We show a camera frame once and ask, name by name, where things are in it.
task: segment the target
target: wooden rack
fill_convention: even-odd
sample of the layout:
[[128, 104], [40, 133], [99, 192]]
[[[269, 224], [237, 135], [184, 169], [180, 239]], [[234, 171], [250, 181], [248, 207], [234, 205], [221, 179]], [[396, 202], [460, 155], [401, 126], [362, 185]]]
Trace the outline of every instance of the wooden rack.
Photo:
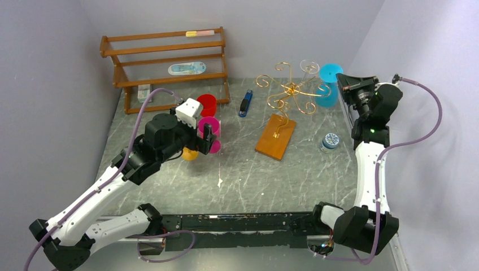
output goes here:
[[[134, 86], [144, 84], [168, 84], [212, 78], [223, 78], [226, 98], [219, 99], [217, 97], [216, 103], [229, 103], [228, 69], [224, 54], [225, 38], [223, 27], [196, 31], [204, 30], [214, 30], [215, 35], [187, 38], [186, 31], [178, 31], [121, 37], [102, 37], [100, 54], [104, 58], [108, 56], [111, 57], [111, 60], [113, 61], [113, 65], [115, 67], [113, 85], [116, 88], [123, 88], [125, 91], [124, 111], [126, 114], [138, 113], [140, 111], [140, 108], [130, 108], [131, 96]], [[141, 42], [147, 43], [148, 46], [139, 46], [138, 43]], [[195, 49], [204, 49], [209, 47], [220, 47], [221, 52], [218, 52], [217, 54], [182, 56], [175, 58], [144, 59], [146, 53], [185, 49], [190, 49], [189, 51], [195, 51]], [[142, 55], [140, 58], [137, 58], [138, 60], [135, 59], [134, 61], [129, 61], [131, 60], [132, 56], [137, 54], [144, 55]], [[200, 75], [172, 76], [167, 71], [168, 67], [172, 64], [194, 62], [199, 60], [204, 62], [206, 65], [206, 71]], [[140, 78], [136, 76], [134, 72], [130, 72], [132, 69], [145, 69], [146, 65], [148, 65], [147, 70], [154, 73], [153, 75], [148, 75], [148, 78]], [[175, 104], [147, 107], [146, 112], [168, 110], [173, 106], [175, 106]]]

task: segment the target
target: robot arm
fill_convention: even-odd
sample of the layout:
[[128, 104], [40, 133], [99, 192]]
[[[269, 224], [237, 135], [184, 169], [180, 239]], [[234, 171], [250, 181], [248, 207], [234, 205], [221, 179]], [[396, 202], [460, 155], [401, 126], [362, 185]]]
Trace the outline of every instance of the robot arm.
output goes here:
[[[351, 132], [358, 161], [358, 186], [354, 206], [348, 211], [320, 203], [314, 213], [322, 224], [333, 229], [334, 242], [363, 252], [371, 252], [375, 227], [380, 227], [376, 255], [398, 231], [399, 220], [390, 214], [386, 198], [385, 160], [380, 153], [389, 147], [391, 114], [397, 108], [402, 92], [396, 85], [378, 83], [376, 77], [358, 78], [338, 74], [341, 97], [359, 113]], [[376, 199], [376, 164], [379, 165], [379, 198]], [[380, 221], [376, 221], [376, 201], [380, 203]]]
[[[95, 223], [108, 205], [160, 170], [174, 154], [184, 147], [208, 154], [216, 136], [211, 126], [204, 127], [203, 138], [197, 136], [197, 118], [202, 106], [188, 99], [180, 106], [171, 109], [170, 114], [161, 113], [145, 126], [145, 133], [139, 135], [133, 144], [131, 153], [127, 149], [114, 158], [112, 166], [75, 200], [69, 207], [49, 220], [36, 220], [29, 227], [35, 238], [40, 241], [53, 227], [58, 229], [42, 244], [43, 251], [58, 271], [75, 270], [87, 258], [100, 248], [135, 234], [157, 235], [162, 229], [162, 216], [150, 204], [143, 204], [133, 212]], [[128, 162], [108, 185], [103, 187], [120, 168], [128, 156]], [[86, 196], [94, 193], [88, 200]], [[74, 206], [82, 202], [73, 214], [61, 225], [59, 221]]]

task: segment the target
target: white wall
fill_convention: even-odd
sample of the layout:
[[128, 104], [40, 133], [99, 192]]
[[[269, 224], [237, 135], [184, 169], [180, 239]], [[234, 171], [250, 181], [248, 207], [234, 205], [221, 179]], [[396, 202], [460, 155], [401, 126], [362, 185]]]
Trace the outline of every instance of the white wall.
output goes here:
[[[386, 1], [347, 73], [394, 73], [435, 91], [444, 107], [437, 134], [387, 159], [387, 193], [412, 271], [479, 266], [479, 3]], [[426, 134], [437, 119], [432, 97], [401, 84], [392, 143]]]
[[106, 36], [223, 26], [230, 77], [285, 77], [274, 65], [286, 61], [301, 77], [299, 62], [348, 67], [384, 0], [81, 0]]
[[[79, 1], [0, 6], [0, 269], [21, 270], [30, 223], [94, 181], [119, 91]], [[52, 268], [40, 251], [30, 270]]]

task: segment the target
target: pink cup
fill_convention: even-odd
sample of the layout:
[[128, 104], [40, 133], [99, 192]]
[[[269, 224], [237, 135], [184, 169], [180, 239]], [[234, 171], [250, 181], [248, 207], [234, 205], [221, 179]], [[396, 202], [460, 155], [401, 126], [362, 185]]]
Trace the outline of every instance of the pink cup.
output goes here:
[[210, 153], [211, 154], [215, 154], [217, 153], [219, 150], [221, 149], [221, 143], [220, 141], [217, 139], [213, 142], [213, 145], [211, 146], [211, 150], [210, 150]]
[[203, 128], [205, 123], [211, 125], [213, 134], [216, 134], [217, 136], [220, 135], [220, 121], [215, 117], [204, 117], [198, 122], [198, 131], [201, 137], [203, 137]]

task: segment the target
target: small box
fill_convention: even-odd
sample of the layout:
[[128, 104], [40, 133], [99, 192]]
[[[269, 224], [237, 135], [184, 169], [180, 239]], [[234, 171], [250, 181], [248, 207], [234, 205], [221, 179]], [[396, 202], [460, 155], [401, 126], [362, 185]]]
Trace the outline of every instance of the small box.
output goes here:
[[151, 85], [148, 84], [148, 85], [139, 85], [138, 86], [138, 101], [140, 103], [144, 103], [145, 100], [146, 100], [146, 97], [148, 97], [148, 95], [150, 95], [151, 93]]

